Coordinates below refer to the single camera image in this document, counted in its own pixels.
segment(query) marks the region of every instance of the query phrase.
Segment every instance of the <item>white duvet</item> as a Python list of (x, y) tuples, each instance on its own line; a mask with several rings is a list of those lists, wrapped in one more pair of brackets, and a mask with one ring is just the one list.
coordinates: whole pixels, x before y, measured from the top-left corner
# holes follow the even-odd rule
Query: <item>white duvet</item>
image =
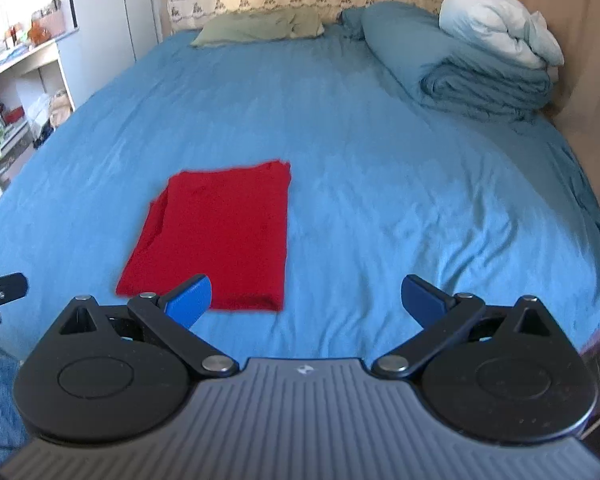
[(542, 14), (529, 13), (517, 0), (444, 0), (440, 28), (529, 68), (564, 65)]

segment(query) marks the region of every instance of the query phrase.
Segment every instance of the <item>red towel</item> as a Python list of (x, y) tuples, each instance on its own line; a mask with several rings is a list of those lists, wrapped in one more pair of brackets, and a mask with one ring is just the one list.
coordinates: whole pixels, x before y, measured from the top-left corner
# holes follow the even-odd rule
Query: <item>red towel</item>
[(211, 280), (211, 308), (282, 310), (289, 163), (183, 171), (151, 203), (116, 287), (165, 294), (194, 274)]

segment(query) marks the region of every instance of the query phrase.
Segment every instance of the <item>logo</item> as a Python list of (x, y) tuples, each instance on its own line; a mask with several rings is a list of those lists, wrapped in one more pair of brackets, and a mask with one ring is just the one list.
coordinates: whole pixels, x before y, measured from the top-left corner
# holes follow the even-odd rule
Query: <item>logo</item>
[(307, 375), (315, 372), (315, 368), (312, 366), (309, 366), (309, 365), (299, 366), (298, 368), (296, 368), (296, 370), (298, 371), (299, 374), (302, 374), (304, 376), (307, 376)]

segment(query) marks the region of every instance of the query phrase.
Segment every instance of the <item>wardrobe door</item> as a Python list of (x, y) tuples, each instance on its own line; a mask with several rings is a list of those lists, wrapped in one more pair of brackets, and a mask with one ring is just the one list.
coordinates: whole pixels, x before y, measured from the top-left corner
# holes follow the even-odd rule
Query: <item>wardrobe door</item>
[(74, 0), (78, 32), (59, 41), (76, 107), (135, 63), (125, 0)]
[(131, 44), (136, 60), (158, 44), (151, 0), (125, 0)]

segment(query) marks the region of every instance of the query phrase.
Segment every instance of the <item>bed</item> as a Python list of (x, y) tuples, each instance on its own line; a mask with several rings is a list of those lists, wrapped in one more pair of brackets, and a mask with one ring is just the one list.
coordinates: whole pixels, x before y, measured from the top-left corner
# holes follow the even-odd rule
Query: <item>bed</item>
[(241, 364), (372, 361), (420, 331), (400, 304), (410, 273), (491, 304), (535, 294), (578, 349), (600, 338), (600, 209), (547, 120), (423, 108), (337, 24), (202, 50), (195, 35), (94, 95), (0, 200), (0, 275), (30, 282), (2, 310), (5, 352), (24, 359), (77, 294), (125, 301), (116, 282), (171, 175), (273, 159), (292, 171), (284, 310), (192, 327)]

